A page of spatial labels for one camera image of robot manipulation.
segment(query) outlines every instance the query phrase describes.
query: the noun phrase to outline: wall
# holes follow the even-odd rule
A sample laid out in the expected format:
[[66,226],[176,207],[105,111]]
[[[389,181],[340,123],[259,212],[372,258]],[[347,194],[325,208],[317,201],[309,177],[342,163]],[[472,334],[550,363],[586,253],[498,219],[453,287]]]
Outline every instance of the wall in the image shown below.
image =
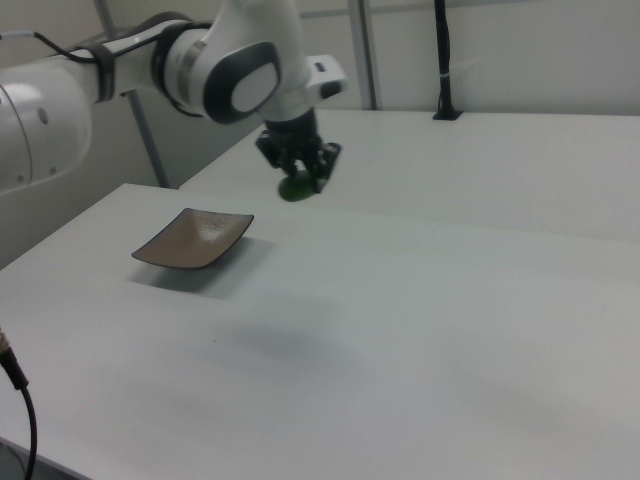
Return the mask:
[[[117,27],[167,10],[213,18],[222,0],[104,0]],[[320,108],[360,109],[362,55],[352,25],[358,0],[297,0],[309,54],[330,53],[350,88]],[[379,105],[436,108],[439,92],[433,0],[370,0],[366,17]],[[476,112],[640,115],[640,1],[448,0],[455,105]],[[142,94],[172,186],[179,186],[256,128],[183,117]],[[256,155],[256,162],[263,161]]]
[[[18,28],[38,30],[61,45],[74,45],[102,32],[91,0],[3,2],[0,31]],[[50,53],[32,39],[0,41],[0,68]],[[122,183],[155,184],[128,102],[117,99],[96,105],[93,118],[91,149],[79,168],[0,196],[0,268]]]
[[[119,32],[163,11],[178,11],[197,20],[215,17],[222,0],[107,0],[104,2]],[[322,108],[361,108],[358,75],[346,0],[299,0],[309,55],[334,55],[352,79],[348,91]],[[172,187],[178,187],[260,125],[258,117],[222,126],[188,118],[154,92],[140,92],[143,108]],[[256,162],[264,162],[256,150]]]
[[[371,0],[382,105],[434,110],[433,1]],[[638,0],[449,0],[456,107],[640,115]]]

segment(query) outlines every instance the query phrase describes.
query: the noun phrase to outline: cable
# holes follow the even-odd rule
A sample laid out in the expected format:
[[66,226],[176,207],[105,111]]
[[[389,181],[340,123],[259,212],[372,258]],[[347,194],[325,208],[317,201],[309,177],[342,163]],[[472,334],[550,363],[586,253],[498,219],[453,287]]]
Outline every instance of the cable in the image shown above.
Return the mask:
[[31,448],[29,449],[29,461],[27,462],[27,471],[24,474],[24,480],[31,480],[33,469],[36,466],[36,452],[38,451],[38,424],[36,423],[36,411],[33,408],[31,394],[27,387],[20,390],[24,397],[24,403],[27,405],[29,412],[29,428],[31,429]]
[[22,392],[24,402],[27,405],[27,412],[29,413],[29,427],[31,430],[31,449],[29,451],[29,461],[27,463],[27,471],[24,474],[24,480],[31,480],[33,476],[33,469],[36,464],[36,456],[38,451],[38,425],[36,423],[36,411],[33,408],[33,401],[27,387],[29,386],[29,380],[25,377],[18,360],[16,359],[13,349],[9,344],[9,340],[6,335],[0,329],[0,365],[5,369],[9,380],[13,383],[16,390]]
[[189,111],[185,110],[184,108],[182,108],[182,105],[180,105],[180,103],[176,102],[173,98],[169,98],[169,103],[178,112],[180,112],[183,115],[186,115],[187,117],[202,118],[202,115],[200,115],[199,113],[192,113],[192,112],[189,112]]

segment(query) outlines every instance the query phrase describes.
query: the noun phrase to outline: white table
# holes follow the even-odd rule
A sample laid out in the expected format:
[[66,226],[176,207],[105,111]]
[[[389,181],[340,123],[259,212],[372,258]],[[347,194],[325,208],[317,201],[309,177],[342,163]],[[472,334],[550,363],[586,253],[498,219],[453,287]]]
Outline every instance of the white table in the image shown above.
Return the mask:
[[[640,241],[640,118],[319,110],[342,144],[322,208]],[[278,201],[256,131],[181,190]]]
[[[256,220],[210,270],[130,257],[184,207]],[[41,454],[96,480],[640,475],[640,244],[124,186],[0,298]]]

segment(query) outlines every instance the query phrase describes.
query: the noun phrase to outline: black cable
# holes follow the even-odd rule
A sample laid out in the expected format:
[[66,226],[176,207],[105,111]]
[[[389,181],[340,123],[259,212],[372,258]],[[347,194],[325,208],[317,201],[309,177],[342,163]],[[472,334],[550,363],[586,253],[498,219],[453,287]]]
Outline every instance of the black cable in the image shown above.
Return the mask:
[[173,98],[169,98],[169,103],[178,112],[180,112],[183,115],[186,115],[187,117],[202,118],[202,115],[200,115],[199,113],[192,113],[192,112],[189,112],[189,111],[185,110],[184,108],[182,108],[182,105],[180,105],[178,102],[176,102]]
[[20,390],[24,397],[24,402],[27,405],[27,412],[29,412],[29,427],[31,429],[31,448],[29,450],[29,461],[27,462],[27,471],[24,474],[24,480],[31,480],[33,476],[33,469],[36,466],[36,452],[38,451],[38,425],[36,423],[36,411],[33,408],[33,401],[31,400],[31,394],[27,387]]
[[79,57],[78,55],[74,55],[71,52],[67,52],[64,48],[60,47],[59,45],[56,45],[41,33],[33,32],[33,36],[34,38],[37,38],[42,43],[47,45],[49,48],[54,50],[56,53],[59,53],[60,55],[64,55],[69,60],[73,60],[76,63],[97,63],[96,59],[93,57]]
[[29,451],[29,462],[27,463],[27,471],[24,474],[25,480],[31,480],[33,476],[33,469],[36,465],[36,452],[38,450],[38,426],[36,424],[36,411],[33,408],[33,401],[27,387],[29,386],[29,380],[24,375],[18,360],[13,353],[13,349],[9,344],[7,336],[0,328],[0,366],[4,368],[9,376],[9,380],[13,384],[16,390],[22,392],[24,402],[27,405],[27,412],[29,412],[29,426],[31,427],[31,450]]

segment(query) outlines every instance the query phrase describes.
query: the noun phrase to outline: black pole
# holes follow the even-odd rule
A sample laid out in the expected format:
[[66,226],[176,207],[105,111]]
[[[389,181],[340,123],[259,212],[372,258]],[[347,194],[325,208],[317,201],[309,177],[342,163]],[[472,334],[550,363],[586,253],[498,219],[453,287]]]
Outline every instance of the black pole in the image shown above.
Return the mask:
[[434,120],[457,120],[462,112],[453,108],[451,102],[451,76],[449,74],[449,60],[451,49],[449,42],[449,26],[445,13],[444,0],[434,0],[436,10],[436,32],[438,34],[438,62],[440,64],[440,98],[438,100],[438,113]]

